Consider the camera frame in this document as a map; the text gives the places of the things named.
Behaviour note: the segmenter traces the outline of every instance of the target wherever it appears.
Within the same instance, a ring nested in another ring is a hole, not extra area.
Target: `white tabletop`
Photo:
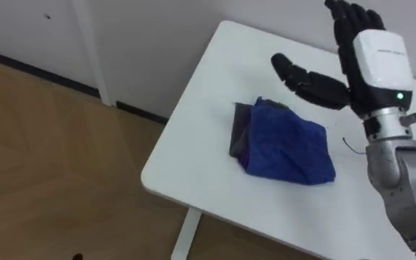
[[[345,82],[333,53],[221,23],[142,172],[145,188],[326,259],[414,259],[368,181],[365,155],[342,141],[364,152],[361,121],[349,108],[327,110],[292,94],[270,64],[277,52]],[[334,183],[309,187],[257,178],[229,157],[234,103],[252,104],[258,96],[327,128]],[[416,125],[413,132],[416,138]]]

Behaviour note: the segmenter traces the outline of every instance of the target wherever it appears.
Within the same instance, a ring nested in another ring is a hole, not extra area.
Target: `robotic hand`
[[[279,78],[296,95],[330,109],[351,109],[363,119],[368,177],[382,196],[392,225],[416,253],[416,140],[407,116],[413,76],[404,41],[385,30],[380,16],[357,4],[326,0],[334,19],[343,74],[349,88],[331,77],[272,57]]]

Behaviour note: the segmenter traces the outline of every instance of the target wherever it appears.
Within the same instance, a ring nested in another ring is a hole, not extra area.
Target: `floor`
[[[0,260],[169,259],[186,208],[139,174],[164,126],[0,65]],[[315,259],[203,216],[189,259]]]

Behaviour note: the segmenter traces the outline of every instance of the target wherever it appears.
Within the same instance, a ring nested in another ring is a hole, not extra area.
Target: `robot finger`
[[[372,28],[371,21],[365,9],[358,4],[351,4],[351,7],[356,13],[357,17],[359,18],[362,24],[362,30],[371,29]]]
[[[355,35],[357,35],[360,31],[363,30],[362,22],[360,21],[359,16],[357,16],[355,10],[346,1],[339,2],[343,7],[344,13],[346,14],[346,18],[352,25],[352,31]]]
[[[373,10],[368,10],[367,15],[370,19],[370,23],[372,24],[373,29],[385,30],[383,20],[381,19],[379,14],[377,14]]]
[[[300,86],[310,84],[308,72],[294,65],[285,55],[274,54],[271,63],[280,80],[285,82],[291,90],[296,91]]]
[[[345,10],[340,4],[340,0],[325,0],[325,6],[330,9],[333,20],[345,18]]]

